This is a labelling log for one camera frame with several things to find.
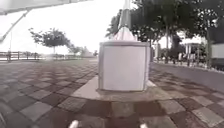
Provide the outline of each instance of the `stone floor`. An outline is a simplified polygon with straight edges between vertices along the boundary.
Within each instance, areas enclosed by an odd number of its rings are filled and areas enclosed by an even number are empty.
[[[95,61],[9,64],[0,72],[6,128],[68,128],[74,120],[80,128],[224,128],[224,94],[161,71],[149,79],[170,98],[135,102],[75,97],[97,75]]]

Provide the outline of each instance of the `fence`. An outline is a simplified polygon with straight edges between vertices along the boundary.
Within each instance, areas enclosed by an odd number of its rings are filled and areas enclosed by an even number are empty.
[[[83,57],[75,55],[62,55],[52,54],[44,55],[39,53],[31,52],[0,52],[0,61],[16,61],[16,60],[71,60],[71,59],[82,59],[82,58],[94,58],[93,56]]]

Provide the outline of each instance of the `white pedestal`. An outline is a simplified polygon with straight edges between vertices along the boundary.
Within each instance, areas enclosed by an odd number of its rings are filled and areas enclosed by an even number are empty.
[[[101,44],[99,88],[112,91],[143,91],[148,81],[147,43],[109,41]]]

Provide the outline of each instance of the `tree foliage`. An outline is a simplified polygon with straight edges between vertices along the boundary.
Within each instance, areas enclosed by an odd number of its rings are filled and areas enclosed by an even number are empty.
[[[207,30],[224,17],[223,0],[135,0],[134,3],[137,8],[131,10],[131,30],[143,42],[159,40],[167,32],[169,36],[176,35],[179,31],[188,38],[206,37]],[[118,31],[120,14],[113,17],[109,33]]]
[[[69,46],[70,40],[65,33],[55,28],[51,28],[46,32],[34,32],[33,28],[29,29],[35,43],[42,44],[46,47]]]
[[[74,55],[76,55],[77,53],[81,53],[82,51],[82,47],[75,47],[73,44],[68,46],[69,52],[70,53],[74,53]]]
[[[99,53],[97,52],[97,50],[94,51],[93,56],[97,56]]]

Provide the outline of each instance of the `person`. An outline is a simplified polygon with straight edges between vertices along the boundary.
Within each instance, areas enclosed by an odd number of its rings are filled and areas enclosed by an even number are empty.
[[[191,59],[191,62],[192,62],[192,66],[194,66],[195,54],[191,54],[190,59]]]
[[[11,51],[10,50],[8,51],[8,54],[7,54],[7,60],[11,61]]]
[[[178,60],[179,60],[180,65],[182,65],[182,58],[183,58],[183,54],[179,53]]]

